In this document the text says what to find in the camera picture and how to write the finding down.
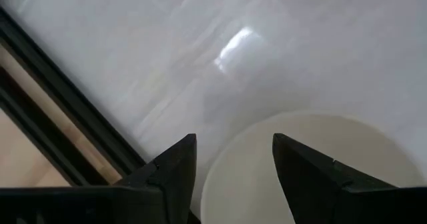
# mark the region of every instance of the black plastic part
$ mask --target black plastic part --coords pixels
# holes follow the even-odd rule
[[[2,7],[0,41],[122,176],[145,165],[129,143]]]
[[[296,224],[427,223],[427,188],[397,188],[283,134],[276,171]]]
[[[108,185],[2,67],[0,84],[2,110],[71,185]]]
[[[185,224],[195,161],[187,135],[113,187],[0,189],[2,223]]]

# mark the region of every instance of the white surface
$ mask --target white surface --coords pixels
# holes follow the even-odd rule
[[[203,224],[295,223],[274,166],[274,133],[393,185],[422,182],[418,168],[375,128],[339,116],[284,113],[237,135],[212,165],[201,198]]]
[[[283,111],[351,115],[427,177],[427,0],[0,0],[147,159]]]

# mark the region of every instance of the wooden surface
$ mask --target wooden surface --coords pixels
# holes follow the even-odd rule
[[[120,174],[2,46],[0,64],[110,183],[121,179]],[[4,112],[1,112],[0,122],[0,187],[68,185]]]
[[[0,187],[69,185],[2,110],[0,126]]]

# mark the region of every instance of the glossy floor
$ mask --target glossy floor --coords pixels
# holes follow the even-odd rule
[[[347,115],[427,177],[427,0],[1,0],[147,159],[281,112]]]

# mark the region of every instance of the black metal frame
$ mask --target black metal frame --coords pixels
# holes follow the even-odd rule
[[[108,182],[2,67],[0,67],[0,107],[70,185],[108,185]]]
[[[36,80],[123,178],[145,165],[145,161],[131,145],[2,6],[0,6],[0,44],[16,58],[20,66]],[[200,223],[200,221],[192,212],[189,212],[188,223]]]

